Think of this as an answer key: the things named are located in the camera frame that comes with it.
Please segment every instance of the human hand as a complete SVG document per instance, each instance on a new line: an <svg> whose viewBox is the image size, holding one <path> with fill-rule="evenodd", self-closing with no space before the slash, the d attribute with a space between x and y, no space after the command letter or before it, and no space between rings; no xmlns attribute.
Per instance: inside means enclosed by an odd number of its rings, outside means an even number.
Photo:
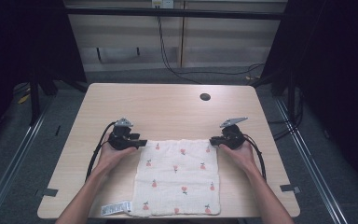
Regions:
<svg viewBox="0 0 358 224"><path fill-rule="evenodd" d="M255 167L255 157L253 148L249 141L245 141L238 149L232 150L224 144L219 145L234 162L245 172L249 170L250 166Z"/></svg>
<svg viewBox="0 0 358 224"><path fill-rule="evenodd" d="M97 167L100 167L107 172L116 167L122 158L136 151L136 147L128 147L124 150L114 149L107 142L107 140L109 139L109 134L110 133L107 133L104 137L103 145L101 147L100 159L97 163Z"/></svg>

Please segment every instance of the black cable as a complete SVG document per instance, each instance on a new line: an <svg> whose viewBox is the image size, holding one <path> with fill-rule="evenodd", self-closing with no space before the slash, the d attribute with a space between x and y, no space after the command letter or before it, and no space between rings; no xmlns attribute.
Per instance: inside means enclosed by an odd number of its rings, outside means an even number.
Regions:
<svg viewBox="0 0 358 224"><path fill-rule="evenodd" d="M311 41L311 39L312 39L312 37L313 37L313 35L314 35L314 33L315 33L315 30L316 30L316 28L317 28L317 24L318 24L318 22L319 22L319 20L320 20L320 18L321 18L321 16L322 16L322 14L323 14L323 11L324 11L324 7L325 7L325 5L326 5L326 2L327 2L327 0L324 0L324 2L323 2L323 4L322 4L322 7L321 7L321 10L320 10L320 12L319 12L319 14L318 14L318 18L316 19L316 22L315 22L315 24L313 25L313 27L312 27L312 29L311 29L311 32L310 32L310 36L309 36L309 38L308 38L308 40L307 40L307 42L306 42L306 46L305 46L305 48L304 48L304 50L302 51L302 54L301 54L301 56L300 56L300 60L299 60L299 62L298 62L298 66L301 64L301 62L304 60L304 58L305 58L305 55L306 55L306 52L307 52L307 50L308 50L308 48L309 48L309 46L310 46L310 41ZM280 132L280 133L277 133L277 134L274 134L274 140L275 141L278 141L278 140L280 140L281 138L283 138L283 137L285 137L287 134L289 134L289 133L292 133L295 129L297 129L298 128L298 126L299 126L299 124L301 123L301 121L302 121L302 117L303 117L303 98L304 98L304 96L303 96L303 94L302 94L302 92L300 93L300 104L301 104L301 111L300 111L300 113L299 113L299 119L298 119L298 121L296 122L296 125L295 125L295 127L292 127L291 129L289 129L288 131L285 131L285 132Z"/></svg>
<svg viewBox="0 0 358 224"><path fill-rule="evenodd" d="M298 103L298 106L297 106L297 111L298 111L298 113L295 115L295 119L297 120L300 116L302 116L301 114L302 114L302 112L303 112L303 108L302 108L302 106L303 106L303 103L302 103L302 101L300 101L299 103ZM268 121L267 120L267 123L268 124L282 124L282 123L286 123L286 122L288 122L289 121L289 119L281 119L281 120L273 120L273 121Z"/></svg>
<svg viewBox="0 0 358 224"><path fill-rule="evenodd" d="M303 118L303 110L304 110L304 95L302 93L302 91L299 93L299 102L298 102L298 120L296 121L296 125L292 128L290 128L289 130L284 130L284 131L281 131L279 133L275 133L273 136L274 136L274 140L275 141L278 141L280 140L281 138L285 137L287 134L289 133L292 133L293 131L295 131L298 126L300 125L301 121L302 121L302 118Z"/></svg>
<svg viewBox="0 0 358 224"><path fill-rule="evenodd" d="M101 147L103 146L103 144L105 144L106 142L103 142L103 139L106 135L107 130L109 130L109 128L114 125L115 122L110 123L105 130L103 131L103 135L101 136L100 142L98 143L97 147L94 150L94 153L92 154L91 160L89 161L89 169L87 170L87 174L86 174L86 180L87 178L89 178L91 171L92 171L92 166L94 165L95 159L97 158L98 152L100 151Z"/></svg>
<svg viewBox="0 0 358 224"><path fill-rule="evenodd" d="M251 71L255 70L257 67L265 65L264 63L254 63L251 64L248 69L246 71L242 71L242 72L238 72L238 73L222 73L222 72L210 72L210 71L204 71L204 72L178 72L178 71L173 71L173 69L170 66L170 63L168 62L168 56L165 50L165 44L164 44L164 38L162 35L162 28L161 28L161 17L158 17L158 31L159 31L159 41L160 41L160 51L161 51L161 57L162 57L162 61L164 62L165 67L172 72L174 75L176 75L177 77L187 80L187 81L191 81L197 84L201 84L198 81L186 78L186 77L181 77L180 75L187 75L187 74L204 74L204 73L209 73L209 74L217 74L217 75L228 75L228 76L236 76L236 75L241 75L241 74L246 74L246 73L250 73Z"/></svg>
<svg viewBox="0 0 358 224"><path fill-rule="evenodd" d="M249 67L248 67L248 70L251 69L252 66L254 66L255 64L251 64ZM247 76L249 79L248 79L248 82L246 83L246 86L249 86L249 84L251 83L252 81L252 73L251 73L252 70L249 71L249 76Z"/></svg>
<svg viewBox="0 0 358 224"><path fill-rule="evenodd" d="M261 151L258 149L257 144L255 143L255 140L247 134L243 135L245 137L245 140L248 141L252 147L255 149L255 152L257 154L258 159L260 160L260 166L261 166L261 175L263 178L267 181L267 175L266 175L266 166L264 164L263 156L261 155Z"/></svg>

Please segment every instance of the towel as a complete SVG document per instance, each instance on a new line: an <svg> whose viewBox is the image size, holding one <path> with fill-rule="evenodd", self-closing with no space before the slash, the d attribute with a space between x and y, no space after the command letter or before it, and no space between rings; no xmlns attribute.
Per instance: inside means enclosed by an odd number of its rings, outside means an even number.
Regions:
<svg viewBox="0 0 358 224"><path fill-rule="evenodd" d="M134 185L131 216L220 213L216 148L209 140L149 140Z"/></svg>

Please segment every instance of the cabinet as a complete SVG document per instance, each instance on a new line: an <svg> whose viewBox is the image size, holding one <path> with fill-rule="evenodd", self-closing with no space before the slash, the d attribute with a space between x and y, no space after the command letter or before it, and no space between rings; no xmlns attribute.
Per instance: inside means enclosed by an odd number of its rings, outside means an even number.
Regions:
<svg viewBox="0 0 358 224"><path fill-rule="evenodd" d="M151 1L79 1L66 0L67 6L142 7L151 8ZM174 1L176 9L216 11L284 12L286 1ZM162 67L157 17L68 15L82 55L87 62L96 61L96 49L109 64ZM279 21L237 20L216 18L162 17L163 40L172 67L246 66L264 62L272 45ZM134 57L136 48L147 59ZM93 59L87 52L93 52Z"/></svg>

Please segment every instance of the gray floor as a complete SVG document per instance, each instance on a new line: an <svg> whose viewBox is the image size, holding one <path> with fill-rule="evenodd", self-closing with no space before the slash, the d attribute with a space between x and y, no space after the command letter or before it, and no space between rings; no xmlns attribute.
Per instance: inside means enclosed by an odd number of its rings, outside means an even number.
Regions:
<svg viewBox="0 0 358 224"><path fill-rule="evenodd" d="M246 67L220 67L191 68L181 71L236 73L246 71L246 69ZM257 70L254 70L251 80L247 77L248 75L233 76L205 73L181 76L197 80L202 84L246 85L252 82L258 73ZM179 78L166 69L93 72L87 75L89 83L194 84ZM0 223L53 222L53 220L43 220L37 216L36 211L41 198L34 195L38 189L47 187L85 95L65 84L58 83L58 86L59 92L53 99L40 131L0 207ZM282 116L274 97L270 94L269 86L257 88L256 92L267 119L281 120ZM21 143L21 138L28 129L31 117L30 102L27 101L18 105L17 100L21 96L22 92L15 95L15 99L0 125L0 177L5 172ZM42 105L46 104L47 98L42 95ZM270 124L270 129L273 134L279 133L285 129L285 125ZM342 158L334 140L325 138L323 125L314 117L306 104L299 130L303 134L312 157L320 167L328 186L337 198L348 223L358 223L358 175ZM285 136L276 144L292 185L301 188L301 192L296 195L301 209L300 216L295 218L296 223L334 223L291 136ZM261 223L259 218L246 218L246 221L247 223ZM91 220L90 223L104 223L104 220Z"/></svg>

